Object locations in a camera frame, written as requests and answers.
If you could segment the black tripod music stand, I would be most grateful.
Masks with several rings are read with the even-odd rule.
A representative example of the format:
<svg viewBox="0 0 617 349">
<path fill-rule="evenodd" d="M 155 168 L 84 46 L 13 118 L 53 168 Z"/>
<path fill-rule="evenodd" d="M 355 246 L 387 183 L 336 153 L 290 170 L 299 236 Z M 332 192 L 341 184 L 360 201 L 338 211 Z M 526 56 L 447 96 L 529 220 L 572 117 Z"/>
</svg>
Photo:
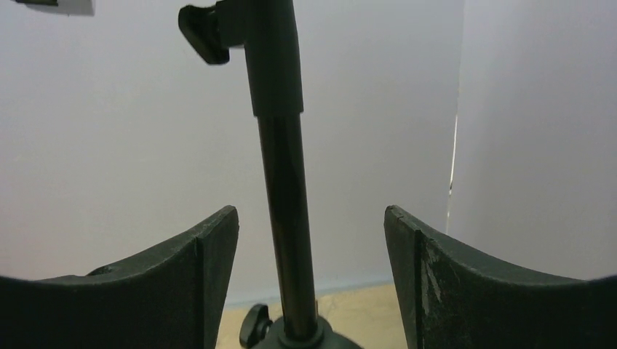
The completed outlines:
<svg viewBox="0 0 617 349">
<path fill-rule="evenodd" d="M 291 1 L 217 1 L 186 5 L 178 27 L 209 65 L 244 50 L 252 112 L 258 123 L 282 315 L 256 304 L 239 330 L 243 348 L 355 348 L 319 315 L 311 256 L 300 117 L 300 47 Z"/>
</svg>

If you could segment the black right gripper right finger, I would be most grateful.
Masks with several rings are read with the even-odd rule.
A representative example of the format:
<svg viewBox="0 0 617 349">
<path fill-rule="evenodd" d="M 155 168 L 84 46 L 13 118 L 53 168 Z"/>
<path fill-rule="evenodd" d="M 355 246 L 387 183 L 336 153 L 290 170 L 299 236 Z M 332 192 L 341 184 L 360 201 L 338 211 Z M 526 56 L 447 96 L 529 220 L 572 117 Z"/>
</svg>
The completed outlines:
<svg viewBox="0 0 617 349">
<path fill-rule="evenodd" d="M 399 206 L 384 233 L 409 348 L 614 348 L 616 277 L 524 268 L 435 230 Z"/>
</svg>

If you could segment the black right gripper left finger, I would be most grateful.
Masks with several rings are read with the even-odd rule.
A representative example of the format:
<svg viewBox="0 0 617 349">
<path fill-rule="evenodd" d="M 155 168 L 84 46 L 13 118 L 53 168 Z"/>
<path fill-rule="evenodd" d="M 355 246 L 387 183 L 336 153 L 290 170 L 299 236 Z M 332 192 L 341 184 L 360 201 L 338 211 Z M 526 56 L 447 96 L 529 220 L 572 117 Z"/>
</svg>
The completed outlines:
<svg viewBox="0 0 617 349">
<path fill-rule="evenodd" d="M 1 278 L 3 348 L 214 348 L 239 235 L 225 206 L 84 276 Z"/>
</svg>

